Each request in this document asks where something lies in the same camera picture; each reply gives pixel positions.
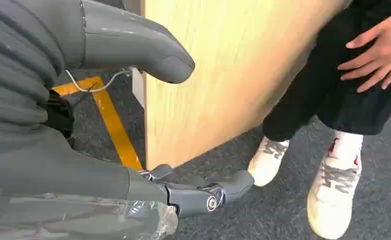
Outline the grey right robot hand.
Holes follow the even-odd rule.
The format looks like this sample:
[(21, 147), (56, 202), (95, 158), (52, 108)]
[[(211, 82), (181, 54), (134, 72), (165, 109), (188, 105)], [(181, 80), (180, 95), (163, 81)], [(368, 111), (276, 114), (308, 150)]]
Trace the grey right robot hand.
[(76, 152), (66, 70), (137, 67), (185, 82), (195, 63), (162, 25), (94, 0), (0, 0), (0, 240), (161, 240), (253, 185), (245, 170), (203, 187)]

